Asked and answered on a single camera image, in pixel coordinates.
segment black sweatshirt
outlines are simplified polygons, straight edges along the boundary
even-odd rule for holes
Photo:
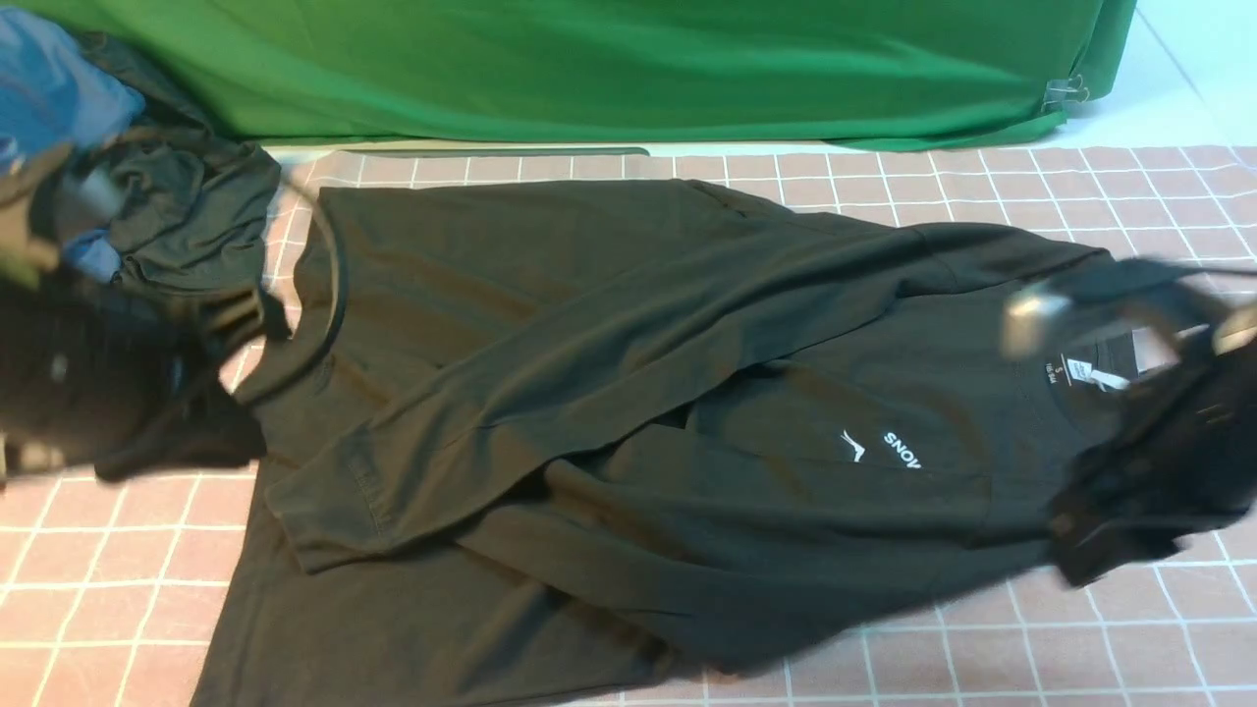
[[[754,669],[1043,561],[1130,337],[999,357],[1109,262],[681,181],[324,190],[349,309],[272,447],[194,704],[548,702]],[[297,268],[316,338],[327,252]]]

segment blue cloth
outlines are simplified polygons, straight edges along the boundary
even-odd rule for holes
[[[98,145],[126,130],[143,109],[143,97],[84,59],[59,25],[0,8],[0,174],[14,160],[58,142]],[[96,274],[111,262],[106,249],[113,252],[101,234],[85,234],[65,254]]]
[[[75,238],[63,250],[65,259],[96,281],[112,281],[122,267],[122,257],[106,240],[108,237],[108,231],[94,230]]]

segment pink grid mat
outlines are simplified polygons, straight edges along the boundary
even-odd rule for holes
[[[1257,148],[989,150],[928,155],[386,159],[294,170],[317,187],[551,179],[703,179],[798,210],[889,224],[1011,223],[1045,235],[1228,267],[1257,265]],[[277,199],[269,273],[299,315],[292,267],[309,211]],[[1249,281],[1210,284],[1252,294]],[[239,381],[254,348],[228,367]],[[1155,353],[1148,352],[1154,362]],[[240,551],[253,474],[184,473],[121,489],[89,477],[0,498],[0,706],[187,703]],[[852,632],[763,676],[706,676],[605,707],[1257,707],[1257,523],[1172,562],[1065,593],[1040,572]]]

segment green fabric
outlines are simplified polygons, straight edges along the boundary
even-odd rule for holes
[[[147,50],[240,137],[1022,142],[1135,0],[18,0]]]

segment white logo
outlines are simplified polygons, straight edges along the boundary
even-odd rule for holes
[[[904,444],[904,440],[899,439],[899,435],[892,431],[887,431],[882,440],[895,450],[895,454],[899,454],[899,458],[908,464],[909,469],[921,468],[921,462],[916,458],[916,454],[914,454],[913,450]]]
[[[846,442],[847,444],[851,445],[851,449],[856,450],[856,458],[854,459],[854,462],[859,462],[860,458],[864,457],[864,447],[861,447],[859,442],[851,439],[851,435],[847,434],[847,430],[842,430],[842,442]]]
[[[1099,386],[1100,390],[1105,391],[1107,391],[1109,389],[1124,390],[1126,386],[1130,385],[1129,380],[1114,374],[1106,374],[1104,371],[1099,371],[1095,369],[1095,366],[1092,366],[1086,361],[1076,361],[1073,359],[1066,359],[1065,369],[1070,372],[1071,379],[1079,382],[1089,382],[1091,385]]]

